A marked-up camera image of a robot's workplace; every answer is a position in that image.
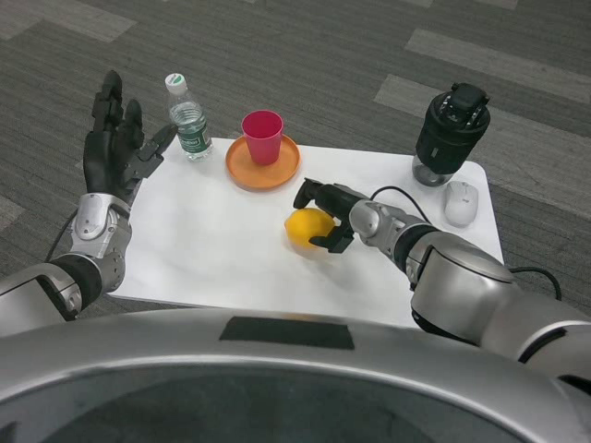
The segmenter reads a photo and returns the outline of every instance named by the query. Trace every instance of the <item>plastic bottle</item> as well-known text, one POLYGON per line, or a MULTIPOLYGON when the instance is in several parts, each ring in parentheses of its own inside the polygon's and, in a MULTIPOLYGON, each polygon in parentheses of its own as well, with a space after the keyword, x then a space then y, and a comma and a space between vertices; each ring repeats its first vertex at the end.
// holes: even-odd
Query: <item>plastic bottle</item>
POLYGON ((210 155, 212 145, 203 109, 193 99, 183 75, 171 74, 165 83, 170 92, 168 113, 171 121, 178 126, 181 147, 192 162, 205 159, 210 155))

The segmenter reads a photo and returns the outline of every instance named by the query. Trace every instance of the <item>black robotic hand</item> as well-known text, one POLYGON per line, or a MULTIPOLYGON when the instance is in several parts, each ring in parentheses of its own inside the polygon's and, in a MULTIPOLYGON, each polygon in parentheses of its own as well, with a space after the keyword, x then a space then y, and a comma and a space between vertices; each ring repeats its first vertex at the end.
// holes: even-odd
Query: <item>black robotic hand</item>
POLYGON ((163 162, 163 152, 176 135, 177 127, 163 127, 144 143, 141 107, 132 99, 123 113, 123 82, 109 71, 92 107, 94 128, 84 143, 84 177, 89 193, 105 193, 131 205, 139 182, 163 162))

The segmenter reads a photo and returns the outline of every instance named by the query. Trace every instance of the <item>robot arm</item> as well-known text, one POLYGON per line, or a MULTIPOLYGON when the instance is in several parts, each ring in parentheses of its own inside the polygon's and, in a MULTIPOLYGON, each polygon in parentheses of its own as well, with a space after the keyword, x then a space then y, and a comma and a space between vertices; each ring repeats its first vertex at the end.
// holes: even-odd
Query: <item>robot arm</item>
MULTIPOLYGON (((347 245, 351 233, 357 233, 365 245, 377 247, 408 278, 414 291, 413 319, 421 329, 554 377, 591 379, 591 359, 585 348, 591 340, 587 316, 524 292, 497 259, 398 208, 345 186, 306 179, 294 207, 303 208, 310 200, 341 220, 341 226, 326 238, 314 238, 311 243, 339 245, 346 232, 347 245)), ((343 247, 328 249, 344 251, 343 247)))
POLYGON ((0 337, 74 319, 121 284, 133 199, 177 130, 165 126, 144 143, 139 103, 131 100, 123 118, 121 102, 122 81, 111 71, 92 108, 83 162, 88 194, 73 221, 71 251, 0 281, 0 337))

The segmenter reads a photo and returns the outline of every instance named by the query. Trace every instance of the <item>green label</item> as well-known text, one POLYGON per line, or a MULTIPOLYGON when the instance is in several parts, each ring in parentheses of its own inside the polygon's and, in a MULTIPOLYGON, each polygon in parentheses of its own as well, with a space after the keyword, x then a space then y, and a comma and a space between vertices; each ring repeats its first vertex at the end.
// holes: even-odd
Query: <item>green label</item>
POLYGON ((202 129, 191 133, 178 133, 178 139, 181 142, 183 150, 191 154, 199 154, 206 150, 211 144, 210 135, 207 132, 207 125, 202 129))

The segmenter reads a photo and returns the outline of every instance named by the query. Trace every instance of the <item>table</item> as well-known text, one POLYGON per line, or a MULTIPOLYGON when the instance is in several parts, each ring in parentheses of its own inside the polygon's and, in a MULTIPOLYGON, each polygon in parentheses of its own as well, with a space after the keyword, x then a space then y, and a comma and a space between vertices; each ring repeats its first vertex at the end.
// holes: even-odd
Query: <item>table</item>
MULTIPOLYGON (((437 227, 502 260, 487 177, 473 162, 453 179, 478 189, 478 214, 469 227, 457 229, 443 215, 444 186, 428 188, 415 181, 411 156, 300 146, 302 163, 290 182, 270 192, 249 192, 225 170, 232 142, 215 138, 211 157, 200 163, 184 158, 178 140, 168 149, 134 202, 127 273, 114 296, 414 327, 408 281, 378 249, 358 238, 341 255, 320 249, 300 255, 291 247, 283 223, 304 177, 366 195, 381 186, 399 186, 437 227)), ((394 191, 376 200, 416 213, 394 191)))

